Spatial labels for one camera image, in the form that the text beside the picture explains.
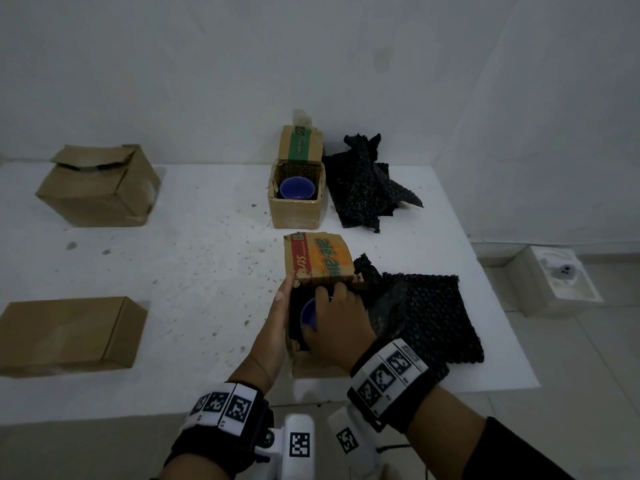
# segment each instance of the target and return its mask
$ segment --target tiled floor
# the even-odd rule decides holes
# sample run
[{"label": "tiled floor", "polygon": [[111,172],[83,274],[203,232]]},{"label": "tiled floor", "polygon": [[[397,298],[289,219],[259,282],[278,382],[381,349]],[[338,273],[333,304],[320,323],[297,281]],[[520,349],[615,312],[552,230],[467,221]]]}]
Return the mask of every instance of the tiled floor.
[{"label": "tiled floor", "polygon": [[[542,387],[461,398],[481,414],[496,416],[578,479],[640,479],[640,264],[587,269],[605,306],[578,317],[531,320],[519,313],[504,270],[487,268]],[[290,412],[316,420],[318,479],[349,478],[326,424],[340,406],[275,411],[276,424]],[[0,428],[0,479],[148,479],[158,473],[181,419],[162,415]],[[388,451],[383,459],[404,480],[424,478],[424,466],[410,449]]]}]

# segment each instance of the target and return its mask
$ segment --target wrist strap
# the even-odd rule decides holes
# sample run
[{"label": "wrist strap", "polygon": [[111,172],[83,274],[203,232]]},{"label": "wrist strap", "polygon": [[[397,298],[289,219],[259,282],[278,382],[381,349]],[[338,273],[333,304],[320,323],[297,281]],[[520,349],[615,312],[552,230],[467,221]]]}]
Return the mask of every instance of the wrist strap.
[{"label": "wrist strap", "polygon": [[273,412],[260,390],[247,383],[218,384],[189,412],[164,466],[191,453],[213,461],[233,479],[253,464],[256,443],[272,427]]},{"label": "wrist strap", "polygon": [[372,427],[405,433],[438,380],[402,339],[375,341],[351,371],[348,398]]}]

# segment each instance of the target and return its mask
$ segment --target person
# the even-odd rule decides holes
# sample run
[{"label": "person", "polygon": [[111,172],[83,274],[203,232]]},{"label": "person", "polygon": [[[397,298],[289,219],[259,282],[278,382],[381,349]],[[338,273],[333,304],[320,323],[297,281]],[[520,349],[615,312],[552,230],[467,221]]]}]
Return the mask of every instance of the person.
[{"label": "person", "polygon": [[[229,377],[230,382],[271,389],[285,359],[285,327],[289,316],[292,277],[282,282],[267,320],[249,355]],[[351,372],[376,341],[362,300],[343,283],[335,285],[330,301],[324,287],[316,288],[316,327],[303,327],[312,353]],[[426,468],[439,480],[487,478],[570,479],[532,446],[495,418],[484,418],[446,389],[436,385],[419,403],[406,437]],[[161,480],[226,480],[213,461],[180,454],[166,464]]]}]

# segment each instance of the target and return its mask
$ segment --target white table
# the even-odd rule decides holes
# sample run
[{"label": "white table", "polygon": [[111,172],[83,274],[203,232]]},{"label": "white table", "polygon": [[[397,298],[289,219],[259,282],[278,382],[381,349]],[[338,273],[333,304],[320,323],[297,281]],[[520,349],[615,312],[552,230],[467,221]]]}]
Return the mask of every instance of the white table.
[{"label": "white table", "polygon": [[[0,378],[0,424],[187,411],[242,361],[284,276],[282,236],[290,231],[270,222],[269,167],[160,167],[147,225],[84,229],[34,196],[49,169],[0,168],[0,310],[17,300],[126,295],[149,315],[132,369]],[[342,229],[330,207],[321,230],[342,234],[354,258],[366,252],[380,271],[460,276],[486,359],[452,366],[448,389],[537,387],[433,169],[392,167],[391,176],[425,208],[382,217],[374,234]],[[77,247],[67,250],[70,242]],[[345,379],[292,381],[287,373],[285,366],[269,395],[274,405],[345,399]]]}]

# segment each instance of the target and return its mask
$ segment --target hand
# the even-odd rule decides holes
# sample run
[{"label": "hand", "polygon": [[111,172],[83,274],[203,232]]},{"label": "hand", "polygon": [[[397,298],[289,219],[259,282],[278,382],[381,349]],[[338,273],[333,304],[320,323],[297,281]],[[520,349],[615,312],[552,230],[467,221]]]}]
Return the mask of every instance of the hand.
[{"label": "hand", "polygon": [[326,288],[316,288],[316,328],[302,327],[311,352],[347,372],[376,339],[362,298],[344,283],[333,288],[331,301]]},{"label": "hand", "polygon": [[273,387],[286,354],[285,327],[289,322],[289,297],[293,277],[288,275],[273,298],[267,320],[258,332],[246,359],[231,374],[229,381],[252,384],[263,394]]}]

